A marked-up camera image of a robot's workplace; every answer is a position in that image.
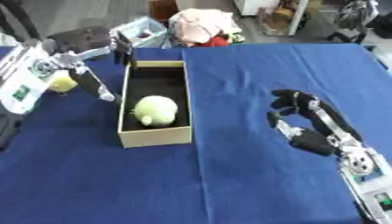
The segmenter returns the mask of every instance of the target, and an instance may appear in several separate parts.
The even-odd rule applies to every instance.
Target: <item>red fabric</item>
[[[205,44],[199,44],[196,46],[228,46],[228,42],[224,38],[217,36],[210,38],[210,40]]]

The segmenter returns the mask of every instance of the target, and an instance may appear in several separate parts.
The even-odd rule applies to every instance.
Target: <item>table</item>
[[[334,159],[292,149],[265,113],[272,89],[314,93],[390,160],[392,79],[368,52],[281,44],[136,55],[185,60],[193,143],[124,150],[116,106],[78,88],[46,94],[0,157],[0,223],[359,223]],[[91,67],[121,89],[112,59]]]

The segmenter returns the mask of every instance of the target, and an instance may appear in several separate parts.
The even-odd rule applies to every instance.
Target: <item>robotic arm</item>
[[[48,89],[59,70],[97,98],[121,101],[121,97],[95,76],[84,61],[115,52],[116,62],[133,60],[131,43],[118,31],[91,27],[54,34],[42,42],[29,40],[0,61],[0,102],[14,114],[24,115]]]
[[[294,90],[277,90],[279,98],[269,112],[271,127],[282,133],[291,146],[322,156],[335,154],[339,174],[352,193],[364,219],[392,223],[392,169],[383,155],[367,147],[361,136],[327,103],[316,96]],[[315,130],[291,127],[282,116],[300,114]]]

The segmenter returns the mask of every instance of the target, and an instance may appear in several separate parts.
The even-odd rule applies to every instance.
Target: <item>tan box edge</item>
[[[152,146],[152,145],[166,145],[166,144],[188,144],[192,142],[193,131],[192,131],[192,110],[191,110],[191,99],[189,82],[186,71],[186,64],[182,60],[162,60],[162,61],[137,61],[138,67],[183,67],[186,94],[188,100],[188,111],[190,126],[167,128],[167,129],[147,129],[147,130],[136,130],[136,131],[123,131],[123,113],[125,110],[125,97],[122,98],[121,107],[119,110],[119,119],[117,124],[117,134],[119,135],[122,146],[124,148]],[[124,84],[122,87],[122,96],[127,93],[128,82],[130,77],[130,65],[126,66],[126,72],[124,75]]]

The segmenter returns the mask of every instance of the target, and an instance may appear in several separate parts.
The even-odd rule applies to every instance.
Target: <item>light green object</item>
[[[144,126],[161,127],[176,119],[177,104],[170,98],[151,95],[140,100],[133,112]]]

